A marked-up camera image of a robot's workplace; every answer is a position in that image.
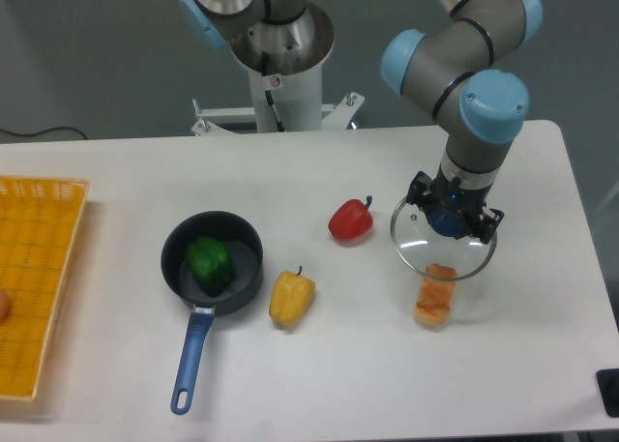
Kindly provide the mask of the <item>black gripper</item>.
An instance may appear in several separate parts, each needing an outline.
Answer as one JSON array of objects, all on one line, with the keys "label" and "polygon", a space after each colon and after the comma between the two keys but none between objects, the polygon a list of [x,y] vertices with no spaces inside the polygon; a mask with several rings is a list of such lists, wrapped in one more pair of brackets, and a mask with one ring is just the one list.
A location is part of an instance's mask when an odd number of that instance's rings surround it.
[{"label": "black gripper", "polygon": [[449,181],[441,170],[434,179],[419,171],[409,185],[405,203],[416,205],[440,236],[471,237],[488,244],[504,218],[501,210],[485,209],[490,189],[465,189],[459,178]]}]

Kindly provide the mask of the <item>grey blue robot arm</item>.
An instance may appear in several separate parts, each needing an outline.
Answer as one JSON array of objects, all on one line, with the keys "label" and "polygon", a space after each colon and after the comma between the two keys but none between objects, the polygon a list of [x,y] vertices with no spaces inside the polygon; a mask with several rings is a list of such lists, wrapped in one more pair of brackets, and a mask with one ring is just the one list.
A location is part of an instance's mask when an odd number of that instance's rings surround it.
[{"label": "grey blue robot arm", "polygon": [[[227,45],[246,69],[262,132],[315,131],[322,122],[322,65],[335,35],[309,0],[178,0],[189,25],[211,47]],[[405,201],[439,235],[488,243],[503,215],[486,196],[519,134],[529,95],[494,68],[526,43],[543,20],[540,0],[440,0],[450,24],[392,39],[382,79],[448,136],[435,177],[419,173]]]}]

